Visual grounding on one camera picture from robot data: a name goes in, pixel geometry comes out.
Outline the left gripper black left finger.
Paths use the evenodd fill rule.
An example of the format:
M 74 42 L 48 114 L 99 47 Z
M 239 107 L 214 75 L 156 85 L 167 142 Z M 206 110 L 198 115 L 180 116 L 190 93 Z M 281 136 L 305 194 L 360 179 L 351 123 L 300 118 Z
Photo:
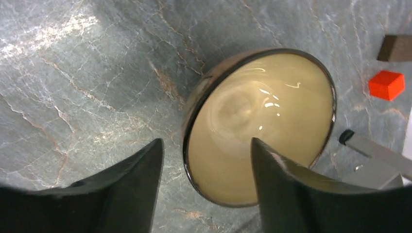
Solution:
M 3 233 L 149 233 L 164 159 L 157 138 L 132 156 L 68 187 L 0 187 Z

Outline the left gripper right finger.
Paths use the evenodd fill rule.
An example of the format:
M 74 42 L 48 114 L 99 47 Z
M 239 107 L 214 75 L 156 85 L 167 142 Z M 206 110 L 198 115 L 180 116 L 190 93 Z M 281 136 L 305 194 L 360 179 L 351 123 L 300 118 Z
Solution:
M 259 138 L 251 161 L 265 233 L 409 233 L 412 188 L 377 190 L 318 174 Z

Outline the copper bowl with floral motif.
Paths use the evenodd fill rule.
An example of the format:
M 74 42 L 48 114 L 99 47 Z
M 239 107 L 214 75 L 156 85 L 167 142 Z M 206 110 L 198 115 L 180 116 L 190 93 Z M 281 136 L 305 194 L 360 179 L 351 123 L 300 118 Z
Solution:
M 329 141 L 336 104 L 330 72 L 307 52 L 253 50 L 225 59 L 201 78 L 184 108 L 190 184 L 214 204 L 255 206 L 251 139 L 309 168 Z

